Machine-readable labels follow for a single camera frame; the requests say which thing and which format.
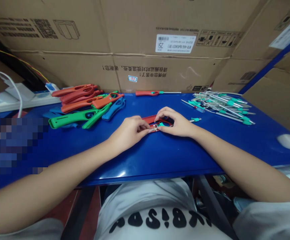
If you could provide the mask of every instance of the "blue table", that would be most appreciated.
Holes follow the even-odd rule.
[[[125,117],[155,115],[164,106],[173,108],[187,119],[202,118],[195,124],[272,166],[290,165],[290,150],[282,147],[276,140],[277,136],[290,134],[290,132],[256,107],[250,110],[256,113],[250,117],[256,124],[246,126],[216,114],[201,113],[181,103],[181,99],[190,100],[191,94],[165,94],[155,97],[136,97],[134,94],[125,94],[125,98],[125,109],[119,111],[111,121],[100,120],[89,130],[49,128],[48,132],[43,135],[43,139],[37,141],[37,147],[33,147],[33,152],[27,154],[27,161],[23,161],[23,166],[30,166],[42,159],[52,164],[75,155],[106,140]],[[25,118],[40,118],[44,112],[55,106],[60,106],[60,104],[36,107]],[[13,171],[15,172],[13,175],[0,176],[0,188],[25,175],[24,173],[17,174],[17,168]],[[148,134],[134,147],[102,165],[80,185],[111,184],[221,172],[222,169],[217,163],[192,139],[155,132]]]

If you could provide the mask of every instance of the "person's left hand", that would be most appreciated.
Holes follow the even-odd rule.
[[[120,153],[138,143],[151,131],[149,124],[140,116],[125,118],[119,128],[108,138],[111,147]]]

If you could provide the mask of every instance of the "white t-shirt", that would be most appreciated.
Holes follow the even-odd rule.
[[[240,240],[290,239],[290,203],[250,204],[233,228]],[[62,224],[45,219],[0,239],[60,239]],[[194,199],[182,179],[122,184],[105,201],[95,240],[230,239],[196,212]]]

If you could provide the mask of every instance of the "pixelated area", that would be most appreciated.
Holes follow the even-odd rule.
[[[0,118],[0,174],[11,174],[11,168],[22,168],[27,155],[33,153],[47,131],[46,118]],[[48,166],[44,159],[33,164],[26,164],[27,173],[38,174]]]

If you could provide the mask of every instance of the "pile of metal rods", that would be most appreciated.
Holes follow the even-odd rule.
[[[227,94],[211,91],[195,93],[193,96],[194,98],[189,103],[204,107],[208,112],[230,118],[245,125],[255,124],[246,117],[246,115],[255,115],[255,113],[249,112],[249,108],[252,106],[248,105],[248,102],[232,98]]]

